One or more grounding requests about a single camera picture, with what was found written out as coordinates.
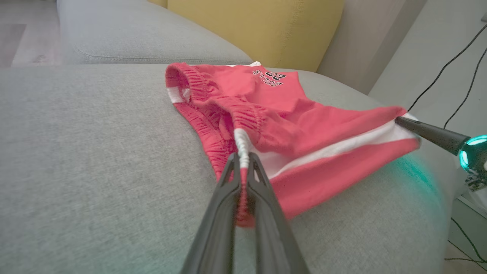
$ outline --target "yellow cushion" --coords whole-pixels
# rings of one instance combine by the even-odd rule
[[[168,9],[233,43],[267,67],[315,72],[344,0],[168,0]]]
[[[168,0],[148,0],[151,3],[168,8]]]

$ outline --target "gray fabric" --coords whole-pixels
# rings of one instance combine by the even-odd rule
[[[215,176],[165,68],[0,70],[0,273],[178,273]],[[300,80],[323,104],[378,106],[324,76]],[[422,154],[291,221],[313,273],[441,273],[453,189]],[[235,252],[235,273],[254,273],[252,230],[237,230]]]
[[[242,50],[146,0],[59,0],[62,62],[248,64]]]

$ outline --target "black cable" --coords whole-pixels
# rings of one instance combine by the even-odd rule
[[[477,248],[475,247],[475,245],[472,243],[472,241],[470,240],[470,238],[467,236],[467,234],[465,233],[465,231],[463,231],[462,227],[457,223],[457,221],[455,221],[455,219],[451,218],[451,220],[458,226],[458,228],[460,229],[460,231],[463,233],[463,236],[465,236],[465,238],[467,238],[468,242],[470,243],[470,245],[473,247],[473,250],[475,250],[475,253],[477,254],[477,256],[480,258],[480,261],[476,261],[476,260],[469,260],[469,259],[462,259],[462,258],[445,258],[445,260],[465,260],[465,261],[472,261],[472,262],[476,262],[476,263],[487,263],[486,260],[484,260],[484,258],[482,258],[477,250]]]
[[[421,98],[421,96],[423,96],[423,94],[425,94],[435,83],[436,81],[438,80],[438,78],[440,78],[440,75],[443,73],[443,71],[445,70],[445,68],[450,64],[452,63],[453,61],[455,61],[455,59],[457,59],[462,53],[464,53],[471,45],[472,43],[477,39],[477,37],[479,37],[479,35],[485,30],[485,28],[487,28],[487,25],[485,25],[478,33],[477,35],[472,39],[472,41],[470,41],[470,43],[459,53],[457,54],[457,56],[455,56],[452,60],[450,60],[450,62],[448,62],[440,71],[440,73],[438,74],[438,76],[436,77],[436,79],[433,81],[433,83],[431,83],[431,85],[425,89],[425,91],[423,91],[419,96],[418,98],[416,98],[416,100],[414,101],[414,103],[412,103],[411,107],[408,109],[408,112],[411,111],[412,107],[414,107],[414,105],[418,102],[418,100]]]
[[[451,115],[450,118],[448,118],[448,120],[445,123],[445,125],[443,126],[443,128],[447,127],[448,122],[450,122],[450,120],[453,118],[453,116],[455,116],[455,114],[458,112],[458,110],[463,106],[465,101],[467,101],[468,95],[470,94],[470,91],[472,90],[473,82],[475,81],[475,76],[477,76],[477,70],[479,69],[480,62],[482,62],[482,59],[484,58],[486,52],[487,52],[487,48],[484,50],[484,54],[482,54],[482,57],[480,57],[479,62],[477,63],[477,67],[475,68],[475,72],[473,73],[472,83],[470,83],[470,88],[468,89],[468,92],[467,92],[467,95],[465,96],[465,99],[463,99],[463,102],[458,106],[458,108],[455,110],[453,115]]]

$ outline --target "red garment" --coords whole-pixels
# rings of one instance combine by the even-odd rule
[[[198,133],[217,179],[228,156],[239,153],[241,226],[253,225],[245,192],[249,152],[261,159],[284,213],[292,218],[419,146],[415,135],[394,122],[406,115],[403,108],[323,106],[306,97],[297,72],[273,73],[258,62],[172,64],[166,84],[174,106]]]

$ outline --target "gray sofa seat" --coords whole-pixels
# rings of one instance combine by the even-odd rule
[[[0,273],[179,272],[215,175],[166,94],[165,68],[0,70]],[[379,106],[299,77],[323,104]],[[312,273],[441,273],[457,186],[450,158],[431,150],[424,142],[291,221]],[[235,252],[234,273],[254,273],[252,230],[237,229]]]
[[[242,50],[146,0],[58,0],[64,64],[249,64]]]

